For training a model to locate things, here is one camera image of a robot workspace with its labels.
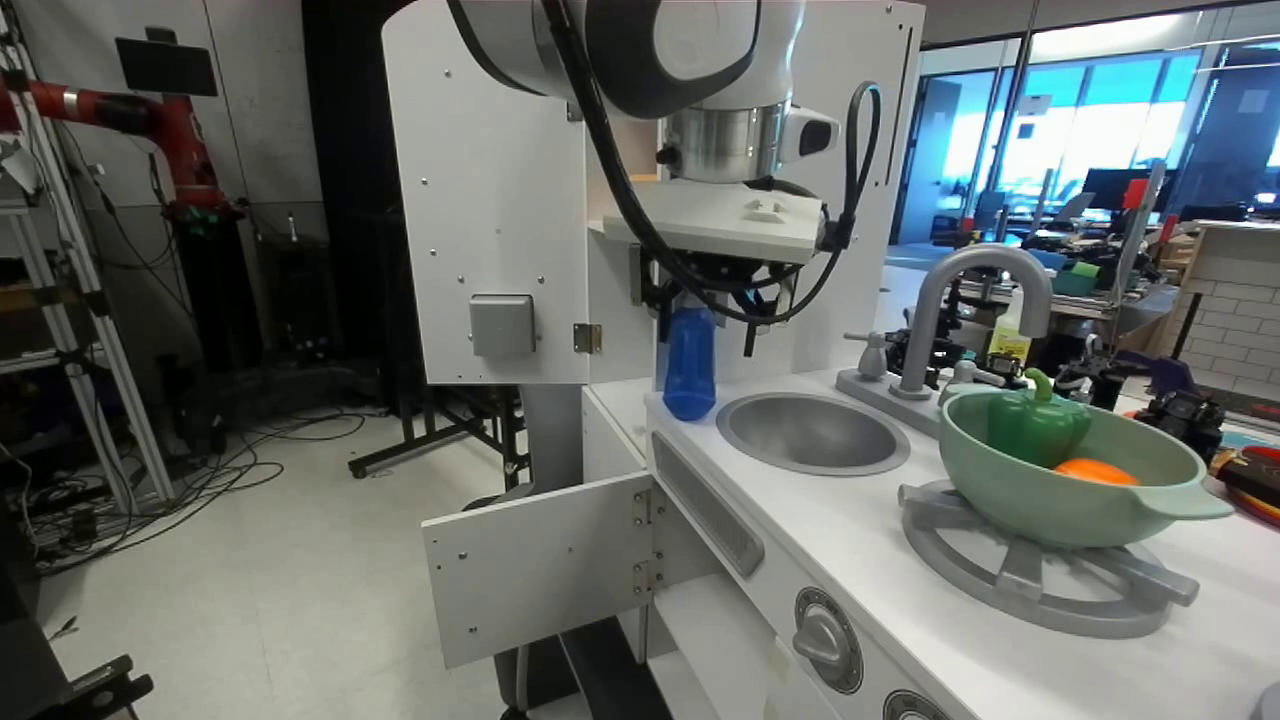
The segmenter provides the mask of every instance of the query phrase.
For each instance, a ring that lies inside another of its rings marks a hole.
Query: faucet
[[[973,267],[1004,267],[1023,286],[1023,338],[1043,338],[1048,331],[1048,315],[1052,315],[1052,287],[1048,287],[1048,272],[1035,257],[1017,252],[1017,249],[964,249],[953,252],[947,261],[939,261],[917,296],[917,315],[913,315],[913,339],[910,339],[910,359],[904,359],[904,377],[891,389],[901,401],[927,401],[927,357],[934,357],[934,338],[937,338],[937,315],[939,315],[939,301],[943,287],[953,279],[962,279]]]

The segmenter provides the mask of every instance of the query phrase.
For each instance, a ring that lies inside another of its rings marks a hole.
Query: pot
[[[1204,460],[1148,428],[1100,410],[1076,458],[1122,463],[1141,486],[1108,488],[1065,480],[990,444],[996,389],[964,389],[939,405],[939,452],[962,498],[996,527],[1048,549],[1122,549],[1171,521],[1217,521],[1232,508],[1204,491]]]

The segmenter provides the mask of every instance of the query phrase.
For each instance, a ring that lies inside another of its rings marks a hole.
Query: floor
[[[157,682],[143,720],[496,720],[494,664],[440,667],[420,521],[502,491],[476,444],[348,480],[393,444],[370,421],[334,444],[271,441],[276,486],[46,590],[46,627],[68,677],[120,654]],[[583,717],[578,702],[538,717]]]

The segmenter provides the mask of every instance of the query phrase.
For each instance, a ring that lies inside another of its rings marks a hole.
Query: blue bottle
[[[709,309],[674,315],[663,405],[683,424],[715,410],[715,315]]]

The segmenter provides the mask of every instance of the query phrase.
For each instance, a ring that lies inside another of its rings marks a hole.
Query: stainless steel sink
[[[724,441],[761,463],[818,475],[872,475],[910,460],[910,438],[830,395],[743,395],[715,415]]]

